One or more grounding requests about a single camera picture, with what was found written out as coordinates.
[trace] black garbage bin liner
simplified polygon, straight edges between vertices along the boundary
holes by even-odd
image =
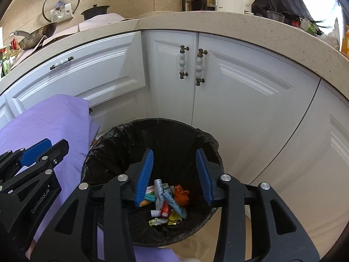
[[[150,226],[153,204],[128,210],[128,224],[134,245],[159,247],[170,245],[196,233],[216,212],[202,195],[195,164],[195,153],[203,148],[207,159],[222,167],[218,142],[212,135],[184,123],[151,118],[135,120],[112,128],[88,153],[82,168],[81,181],[91,185],[107,183],[124,173],[130,164],[140,162],[147,148],[154,151],[154,167],[149,185],[154,179],[180,184],[190,191],[187,218],[179,225]],[[103,224],[103,208],[98,217]]]

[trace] clear plastic cup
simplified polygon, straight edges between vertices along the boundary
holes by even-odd
[[[268,19],[273,19],[274,21],[283,22],[285,20],[285,16],[273,11],[267,11]]]

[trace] white cabinet door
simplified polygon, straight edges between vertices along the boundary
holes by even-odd
[[[207,50],[201,83],[195,91],[193,127],[219,143],[224,170],[251,183],[296,130],[319,83],[258,47],[200,34]]]
[[[253,182],[268,182],[323,256],[349,220],[349,102],[320,82],[304,119]]]
[[[147,118],[147,93],[145,88],[139,89],[93,107],[90,115],[101,126],[96,137],[120,124]]]
[[[149,62],[151,117],[174,119],[192,124],[198,34],[182,31],[144,31]],[[179,78],[180,46],[185,51],[185,72]]]
[[[55,69],[52,65],[74,57]],[[141,33],[97,40],[38,66],[5,93],[15,116],[56,94],[73,95],[90,107],[145,86]]]
[[[5,96],[0,96],[0,129],[3,128],[7,123],[9,123],[13,119],[13,114],[9,109]]]

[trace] frying pan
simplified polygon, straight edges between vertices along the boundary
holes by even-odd
[[[45,25],[37,29],[31,34],[22,30],[17,30],[13,34],[15,36],[24,36],[24,38],[19,42],[19,46],[22,50],[28,50],[30,48],[34,48],[35,46],[37,46],[43,36],[47,36],[47,38],[53,36],[56,28],[57,28],[57,23],[52,22],[48,25]]]

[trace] bottle label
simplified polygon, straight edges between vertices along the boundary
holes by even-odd
[[[216,0],[207,0],[207,7],[216,7]]]
[[[189,11],[189,0],[185,0],[185,11]]]

